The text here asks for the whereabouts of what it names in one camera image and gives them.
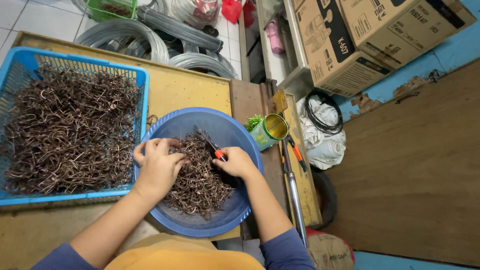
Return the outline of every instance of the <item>floor tile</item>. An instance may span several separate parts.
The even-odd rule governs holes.
[[[240,42],[229,39],[230,43],[230,59],[233,59],[235,61],[241,61],[240,60]]]
[[[219,240],[216,243],[219,250],[243,251],[242,240],[240,237]]]
[[[77,36],[75,39],[77,39],[81,34],[83,34],[86,30],[88,30],[90,27],[97,25],[98,23],[90,18],[88,18],[87,15],[84,15],[82,19],[82,23],[80,24],[80,27],[78,28]]]
[[[2,47],[3,43],[5,43],[9,33],[10,30],[0,28],[0,48]]]
[[[17,31],[10,31],[7,39],[5,40],[5,43],[3,43],[3,46],[0,49],[0,65],[3,63],[5,56],[7,56],[8,50],[10,50],[10,48],[12,47],[12,44],[15,41],[15,38],[17,37],[17,34],[18,34]]]
[[[0,0],[0,27],[12,29],[28,0]]]
[[[30,1],[13,29],[73,41],[81,21],[79,14]]]
[[[260,251],[260,239],[243,241],[243,252],[250,254],[259,263],[265,266],[265,258]]]
[[[239,24],[228,22],[228,38],[240,41]]]
[[[239,80],[241,80],[241,63],[239,61],[230,59],[230,64],[232,64],[233,68],[237,72],[237,75],[239,76]]]
[[[228,37],[218,36],[218,39],[223,41],[223,47],[220,54],[225,58],[230,58],[230,41]]]
[[[228,24],[227,19],[219,16],[214,27],[218,30],[219,35],[228,37]]]
[[[70,11],[80,15],[84,14],[72,3],[72,0],[35,0],[35,2],[39,2],[45,5],[49,5],[52,7],[56,7],[56,8]]]

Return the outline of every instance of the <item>white cloth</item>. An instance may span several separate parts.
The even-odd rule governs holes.
[[[310,99],[310,106],[315,116],[328,125],[335,125],[338,113],[332,106],[322,104],[318,97]],[[303,141],[307,148],[310,164],[325,170],[333,165],[340,164],[345,153],[347,137],[345,131],[338,134],[325,134],[318,130],[307,116],[305,111],[305,98],[297,102],[297,113],[303,133]]]

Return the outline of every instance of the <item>wooden table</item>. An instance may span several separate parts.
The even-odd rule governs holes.
[[[245,122],[247,117],[251,117],[255,113],[264,114],[263,111],[258,111],[259,108],[263,110],[262,106],[264,107],[265,104],[262,103],[259,85],[238,80],[228,80],[22,31],[19,32],[13,43],[13,47],[17,46],[84,55],[145,68],[150,74],[148,96],[149,114],[155,114],[159,117],[173,110],[197,106],[219,110],[228,115],[232,115],[232,107],[237,108],[238,110],[235,112],[241,112],[242,115],[235,115],[235,118],[241,123]],[[246,91],[246,89],[251,91],[252,94],[250,96],[247,95],[247,92],[244,92],[245,97],[250,98],[251,102],[245,99],[238,100],[239,96],[234,100],[231,99],[231,87],[235,85],[235,83],[243,84],[238,85],[240,91]],[[256,107],[255,111],[249,110],[247,108],[248,106],[241,109],[241,106],[249,104]],[[285,112],[285,115],[291,127],[291,134],[300,145],[301,151],[304,154],[303,156],[306,157],[306,151],[303,147],[303,142],[301,142],[301,131],[298,129],[298,118],[295,118],[296,110],[294,109],[295,103],[292,97],[289,97],[288,104],[289,109]],[[290,157],[292,164],[297,164],[293,152],[291,152]],[[280,170],[278,146],[264,151],[262,158],[265,178],[284,210],[289,213],[291,207],[289,207],[283,173]],[[319,224],[321,223],[321,217],[315,191],[312,188],[311,175],[309,172],[303,174],[297,166],[293,167],[298,181],[305,224]],[[0,209],[0,211],[2,211],[0,214],[0,241],[2,243],[8,243],[8,245],[2,245],[3,247],[0,247],[0,261],[13,260],[12,264],[8,265],[10,268],[22,269],[30,267],[31,262],[34,263],[58,244],[68,241],[75,236],[82,228],[86,227],[106,211],[112,204],[112,201],[115,200],[118,200],[118,198],[110,197],[89,201],[94,203],[108,202],[95,205],[88,204],[89,202],[76,201],[43,203],[25,206],[26,208],[36,209],[20,212],[17,211],[18,209],[22,209],[22,206]],[[51,210],[51,208],[59,204],[64,205],[65,203],[71,206]],[[252,221],[253,219],[251,217],[250,222],[245,222],[245,224],[251,224]],[[253,225],[243,226],[245,228],[253,227]],[[148,223],[144,221],[139,225],[137,230],[132,233],[125,245],[131,245],[136,241],[162,230],[165,230],[165,228],[158,226],[156,222]],[[230,232],[212,237],[211,239],[221,240],[240,236],[240,226],[237,226]],[[244,235],[243,238],[251,239],[254,236],[255,235],[252,236],[249,234]],[[27,261],[24,259],[25,253],[31,255]]]

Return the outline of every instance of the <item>black rubber tire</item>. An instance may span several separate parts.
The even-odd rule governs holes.
[[[320,213],[322,214],[323,221],[323,223],[320,225],[310,227],[314,230],[321,230],[328,227],[335,219],[338,211],[338,201],[335,188],[325,172],[314,166],[310,166],[310,168],[312,170],[312,178],[315,189],[317,189],[321,194],[322,205],[320,208]]]

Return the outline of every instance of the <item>green can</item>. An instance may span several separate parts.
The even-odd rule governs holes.
[[[287,121],[275,113],[265,116],[262,121],[250,131],[250,135],[257,143],[260,152],[285,138],[287,134]]]

